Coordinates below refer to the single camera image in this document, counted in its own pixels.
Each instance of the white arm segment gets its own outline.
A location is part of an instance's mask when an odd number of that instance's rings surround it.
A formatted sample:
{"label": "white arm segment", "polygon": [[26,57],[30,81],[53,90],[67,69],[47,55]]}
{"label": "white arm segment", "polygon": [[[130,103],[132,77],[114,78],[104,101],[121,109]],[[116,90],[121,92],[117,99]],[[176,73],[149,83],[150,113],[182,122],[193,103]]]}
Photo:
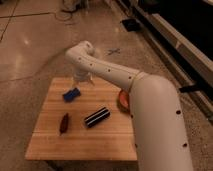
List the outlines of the white arm segment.
{"label": "white arm segment", "polygon": [[93,52],[93,46],[87,41],[79,43],[66,52],[67,59],[75,66],[74,79],[83,80],[88,72],[92,72],[129,92],[132,81],[139,74],[139,70],[98,60],[90,56]]}
{"label": "white arm segment", "polygon": [[183,114],[171,82],[156,75],[135,81],[130,111],[141,171],[193,171]]}
{"label": "white arm segment", "polygon": [[76,78],[90,71],[130,94],[130,112],[140,171],[193,171],[182,110],[175,87],[163,77],[93,58],[89,42],[66,56]]}

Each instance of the black cable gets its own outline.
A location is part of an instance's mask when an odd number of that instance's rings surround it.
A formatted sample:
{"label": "black cable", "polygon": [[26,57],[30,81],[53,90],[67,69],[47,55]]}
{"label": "black cable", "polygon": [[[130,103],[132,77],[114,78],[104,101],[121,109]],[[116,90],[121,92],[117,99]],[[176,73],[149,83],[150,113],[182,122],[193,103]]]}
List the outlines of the black cable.
{"label": "black cable", "polygon": [[[12,15],[11,15],[11,16],[13,16],[13,14],[15,13],[15,10],[16,10],[18,4],[19,4],[19,1],[20,1],[20,0],[17,0],[17,1],[16,1],[16,4],[15,4],[15,7],[13,8],[13,11],[12,11]],[[3,39],[3,37],[4,37],[4,33],[6,32],[7,27],[8,27],[8,25],[10,24],[11,19],[12,19],[12,17],[9,17],[9,20],[8,20],[8,22],[7,22],[7,24],[6,24],[6,27],[5,27],[5,29],[4,29],[4,31],[3,31],[3,33],[2,33],[2,35],[1,35],[0,43],[2,42],[2,39]]]}
{"label": "black cable", "polygon": [[28,16],[36,16],[36,15],[50,15],[50,14],[52,14],[52,15],[54,15],[54,17],[55,17],[56,20],[58,20],[58,21],[63,21],[63,22],[64,22],[64,21],[69,21],[69,20],[72,18],[72,13],[76,11],[76,10],[70,11],[69,8],[66,6],[65,1],[62,0],[63,6],[66,8],[66,10],[61,9],[59,12],[69,13],[70,16],[69,16],[68,18],[66,18],[66,19],[61,19],[61,18],[59,18],[59,17],[57,16],[57,13],[55,13],[55,12],[44,12],[44,13],[32,13],[32,14],[19,14],[19,15],[14,15],[15,10],[16,10],[16,8],[17,8],[19,2],[20,2],[20,0],[17,0],[17,1],[16,1],[16,4],[15,4],[15,6],[14,6],[14,8],[13,8],[13,11],[12,11],[12,14],[11,14],[11,15],[9,15],[9,16],[1,16],[1,17],[0,17],[0,19],[2,19],[2,18],[9,18],[9,20],[8,20],[8,22],[7,22],[7,24],[6,24],[5,29],[4,29],[4,30],[3,30],[3,29],[2,29],[2,30],[0,29],[0,31],[3,31],[2,35],[1,35],[1,38],[0,38],[0,43],[2,42],[2,39],[3,39],[3,37],[4,37],[4,34],[5,34],[6,30],[7,30],[8,25],[10,24],[12,18],[15,18],[15,17],[28,17]]}

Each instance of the orange object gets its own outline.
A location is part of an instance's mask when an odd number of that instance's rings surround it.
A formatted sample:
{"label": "orange object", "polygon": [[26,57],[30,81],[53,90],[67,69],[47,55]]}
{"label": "orange object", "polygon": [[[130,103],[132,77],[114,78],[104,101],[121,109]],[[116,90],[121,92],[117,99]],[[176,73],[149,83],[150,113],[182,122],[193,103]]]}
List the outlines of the orange object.
{"label": "orange object", "polygon": [[126,91],[121,90],[119,92],[118,102],[122,108],[129,111],[129,94]]}

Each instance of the concrete floor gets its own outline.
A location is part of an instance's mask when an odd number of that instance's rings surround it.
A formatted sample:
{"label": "concrete floor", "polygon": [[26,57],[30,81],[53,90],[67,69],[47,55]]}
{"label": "concrete floor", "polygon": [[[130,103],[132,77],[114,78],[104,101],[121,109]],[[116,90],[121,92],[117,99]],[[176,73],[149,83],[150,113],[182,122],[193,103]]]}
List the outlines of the concrete floor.
{"label": "concrete floor", "polygon": [[[16,0],[0,6],[0,16],[11,15]],[[50,170],[44,162],[26,161],[25,151],[53,77],[70,77],[72,66],[64,50],[89,40],[96,56],[107,61],[159,74],[181,87],[139,33],[126,32],[120,11],[91,0],[66,22],[53,14],[12,18],[0,43],[0,171]],[[20,0],[14,15],[56,12],[60,0]],[[8,19],[0,19],[0,35]],[[121,53],[107,55],[109,49]],[[195,171],[213,171],[213,129],[187,94],[180,94]],[[60,162],[65,170],[135,171],[136,162]]]}

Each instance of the wooden tabletop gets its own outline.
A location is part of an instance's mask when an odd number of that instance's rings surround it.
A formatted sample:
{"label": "wooden tabletop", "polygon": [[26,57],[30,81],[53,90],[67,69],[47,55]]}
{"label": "wooden tabletop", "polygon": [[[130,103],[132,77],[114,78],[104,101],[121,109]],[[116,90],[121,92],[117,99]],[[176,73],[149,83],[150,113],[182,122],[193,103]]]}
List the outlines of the wooden tabletop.
{"label": "wooden tabletop", "polygon": [[[137,160],[131,117],[116,105],[120,89],[100,78],[93,81],[95,85],[80,83],[81,96],[65,103],[62,94],[70,90],[72,80],[53,79],[26,152],[27,160]],[[102,107],[110,110],[110,117],[86,128],[84,118]],[[65,113],[71,120],[67,133],[60,135]]]}

